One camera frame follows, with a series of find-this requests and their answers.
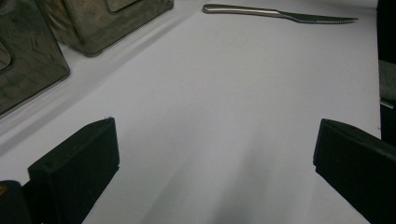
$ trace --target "metal knife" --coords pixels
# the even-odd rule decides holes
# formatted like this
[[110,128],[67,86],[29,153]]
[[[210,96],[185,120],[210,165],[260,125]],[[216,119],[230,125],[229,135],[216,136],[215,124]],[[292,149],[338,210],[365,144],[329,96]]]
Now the metal knife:
[[357,21],[358,18],[328,17],[317,15],[306,15],[299,13],[284,12],[275,9],[258,8],[258,7],[238,7],[217,4],[206,4],[203,8],[204,13],[233,13],[256,15],[266,17],[277,17],[297,21],[301,23],[317,23],[317,24],[340,24]]

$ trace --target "white table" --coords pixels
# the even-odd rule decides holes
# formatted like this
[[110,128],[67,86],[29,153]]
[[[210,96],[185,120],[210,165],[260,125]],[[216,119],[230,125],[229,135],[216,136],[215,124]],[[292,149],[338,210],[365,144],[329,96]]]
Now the white table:
[[[205,3],[358,17],[312,25]],[[0,120],[0,179],[82,126],[117,122],[120,170],[85,224],[367,221],[315,173],[320,120],[380,136],[375,0],[176,0]]]

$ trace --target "knife blade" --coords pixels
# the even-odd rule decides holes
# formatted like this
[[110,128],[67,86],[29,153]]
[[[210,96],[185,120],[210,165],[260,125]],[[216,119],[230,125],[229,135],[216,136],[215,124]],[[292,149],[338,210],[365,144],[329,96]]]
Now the knife blade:
[[209,14],[232,13],[232,14],[276,17],[276,18],[283,18],[292,21],[297,21],[300,23],[316,23],[316,24],[341,24],[341,23],[350,23],[358,20],[358,18],[307,15],[307,14],[279,11],[276,9],[268,9],[268,8],[239,7],[239,6],[227,6],[227,5],[218,5],[218,4],[204,5],[203,12]]

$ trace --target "knife handle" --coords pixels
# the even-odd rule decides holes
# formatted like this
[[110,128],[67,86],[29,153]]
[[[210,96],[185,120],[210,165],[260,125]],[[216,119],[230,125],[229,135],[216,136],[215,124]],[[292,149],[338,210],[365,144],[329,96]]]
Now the knife handle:
[[283,18],[284,15],[275,9],[258,8],[258,7],[238,7],[217,4],[206,4],[203,8],[204,13],[233,13],[255,16],[279,17]]

